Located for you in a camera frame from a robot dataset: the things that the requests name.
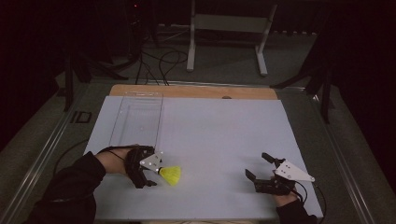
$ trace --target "transparent plastic container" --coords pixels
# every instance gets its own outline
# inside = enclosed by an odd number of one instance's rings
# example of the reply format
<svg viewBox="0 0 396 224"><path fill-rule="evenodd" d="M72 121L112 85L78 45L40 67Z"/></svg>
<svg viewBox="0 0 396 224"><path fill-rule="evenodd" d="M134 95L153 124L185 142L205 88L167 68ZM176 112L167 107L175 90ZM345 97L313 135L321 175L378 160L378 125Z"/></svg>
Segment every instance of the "transparent plastic container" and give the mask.
<svg viewBox="0 0 396 224"><path fill-rule="evenodd" d="M114 125L110 145L156 147L163 110L158 92L125 92Z"/></svg>

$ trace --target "dark background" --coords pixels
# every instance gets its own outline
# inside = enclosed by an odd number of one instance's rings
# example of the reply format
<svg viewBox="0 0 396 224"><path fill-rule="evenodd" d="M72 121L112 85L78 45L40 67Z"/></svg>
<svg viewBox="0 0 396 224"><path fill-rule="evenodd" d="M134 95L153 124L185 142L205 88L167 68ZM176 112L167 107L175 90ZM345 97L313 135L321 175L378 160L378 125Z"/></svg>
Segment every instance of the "dark background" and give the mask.
<svg viewBox="0 0 396 224"><path fill-rule="evenodd" d="M123 1L3 1L0 6L0 77L3 148L22 125L59 88L55 77L64 70L65 39L95 60L108 61L113 53L123 54L127 28L112 30L125 22ZM197 1L197 11L214 14L255 16L262 1ZM189 24L190 1L151 2L155 20L136 15L146 26ZM251 5L257 8L252 11ZM393 150L396 148L392 88L396 75L396 4L360 1L285 1L278 5L273 31L319 34L304 68L324 61L335 64L332 84L358 122L379 165L396 189ZM117 32L120 41L108 41Z"/></svg>

